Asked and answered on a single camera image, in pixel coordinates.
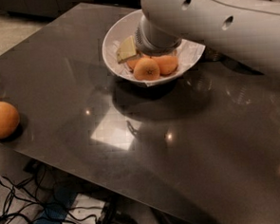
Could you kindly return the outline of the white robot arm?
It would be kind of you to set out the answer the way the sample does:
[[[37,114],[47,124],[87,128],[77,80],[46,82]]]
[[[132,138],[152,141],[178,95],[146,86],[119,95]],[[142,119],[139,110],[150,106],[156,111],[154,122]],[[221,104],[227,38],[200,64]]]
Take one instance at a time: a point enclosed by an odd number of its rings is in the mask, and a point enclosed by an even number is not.
[[[280,77],[280,2],[140,0],[142,17],[120,63],[138,53],[160,56],[185,39],[258,71]]]

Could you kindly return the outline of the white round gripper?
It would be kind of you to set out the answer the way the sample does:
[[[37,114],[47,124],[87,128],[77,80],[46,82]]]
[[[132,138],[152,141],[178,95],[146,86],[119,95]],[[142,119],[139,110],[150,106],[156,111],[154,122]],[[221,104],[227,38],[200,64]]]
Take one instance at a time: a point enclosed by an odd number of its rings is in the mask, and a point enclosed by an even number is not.
[[[124,63],[139,55],[138,50],[151,56],[171,54],[180,46],[182,39],[157,29],[145,16],[140,18],[135,31],[135,38],[130,35],[122,41],[117,49],[117,62]]]

